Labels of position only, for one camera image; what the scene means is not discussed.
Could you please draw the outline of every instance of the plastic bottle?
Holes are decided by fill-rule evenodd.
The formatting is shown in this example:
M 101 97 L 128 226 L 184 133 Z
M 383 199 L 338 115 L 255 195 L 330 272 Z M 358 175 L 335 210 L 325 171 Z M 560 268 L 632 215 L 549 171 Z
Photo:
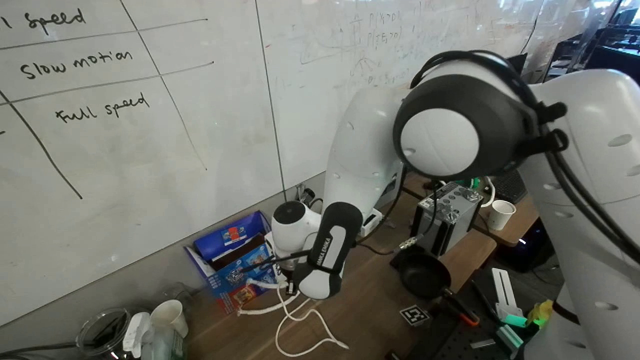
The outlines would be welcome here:
M 154 327 L 149 313 L 137 313 L 129 322 L 122 348 L 141 360 L 186 360 L 182 337 L 170 327 Z

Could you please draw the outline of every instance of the black frying pan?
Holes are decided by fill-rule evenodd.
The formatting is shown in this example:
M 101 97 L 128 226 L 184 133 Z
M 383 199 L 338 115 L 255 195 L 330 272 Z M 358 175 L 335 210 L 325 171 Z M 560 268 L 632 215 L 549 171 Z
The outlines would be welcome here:
M 449 289 L 451 274 L 438 259 L 425 253 L 409 254 L 400 262 L 398 270 L 402 284 L 412 294 L 426 300 L 443 297 L 458 311 L 464 322 L 471 326 L 478 325 L 480 319 L 477 315 L 468 310 Z

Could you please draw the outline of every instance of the white paper cup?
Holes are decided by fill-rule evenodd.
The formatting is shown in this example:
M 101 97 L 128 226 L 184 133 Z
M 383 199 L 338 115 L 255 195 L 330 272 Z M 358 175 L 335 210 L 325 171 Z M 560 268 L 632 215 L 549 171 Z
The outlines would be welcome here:
M 512 203 L 504 200 L 495 200 L 491 204 L 491 213 L 489 214 L 487 225 L 490 229 L 502 230 L 515 212 L 516 207 Z
M 167 300 L 158 305 L 151 313 L 153 326 L 172 327 L 183 338 L 189 333 L 187 320 L 182 312 L 182 303 L 178 300 Z

